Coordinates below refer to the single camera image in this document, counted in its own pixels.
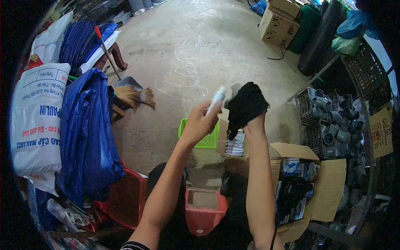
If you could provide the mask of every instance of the blue tarpaulin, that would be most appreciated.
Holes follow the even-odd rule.
[[[250,9],[256,12],[260,16],[264,15],[265,9],[267,8],[267,2],[265,0],[259,0],[255,5],[252,5]]]
[[[370,38],[379,39],[378,28],[373,23],[369,12],[349,10],[347,11],[347,19],[338,27],[336,33],[343,39],[351,39],[361,35],[363,30]]]
[[[61,162],[56,184],[83,206],[83,196],[104,200],[107,187],[125,176],[111,130],[114,90],[92,68],[66,87],[61,112]]]
[[[71,75],[77,75],[79,67],[100,47],[100,40],[94,32],[95,25],[92,21],[83,20],[71,23],[65,29],[58,60],[60,63],[70,64]],[[98,26],[104,41],[111,36],[117,26],[115,23],[103,23]]]

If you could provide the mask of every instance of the red stool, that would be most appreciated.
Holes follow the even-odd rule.
[[[122,160],[120,161],[126,176],[110,185],[108,200],[94,201],[93,204],[118,224],[136,229],[146,203],[148,179],[127,168]]]
[[[216,195],[218,205],[216,208],[198,207],[189,203],[193,200],[194,193],[209,193]],[[185,193],[186,222],[189,231],[196,236],[205,236],[218,225],[228,209],[226,197],[220,194],[220,190],[186,188]]]

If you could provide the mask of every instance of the green plastic basket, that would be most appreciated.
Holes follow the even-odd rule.
[[[182,135],[183,129],[185,128],[186,121],[188,119],[184,118],[180,121],[180,126],[178,130],[178,138]],[[217,148],[218,134],[220,133],[220,122],[218,121],[215,125],[214,130],[211,134],[206,135],[195,148]]]

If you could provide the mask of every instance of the red mop handle tip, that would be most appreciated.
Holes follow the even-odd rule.
[[[100,33],[100,30],[99,30],[99,27],[97,27],[97,25],[94,27],[94,31],[96,31],[96,34],[97,34],[97,38],[101,38],[101,33]]]

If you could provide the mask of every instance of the striped sleeve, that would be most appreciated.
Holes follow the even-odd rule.
[[[150,249],[147,246],[140,244],[139,242],[128,241],[122,245],[121,250],[150,250]]]

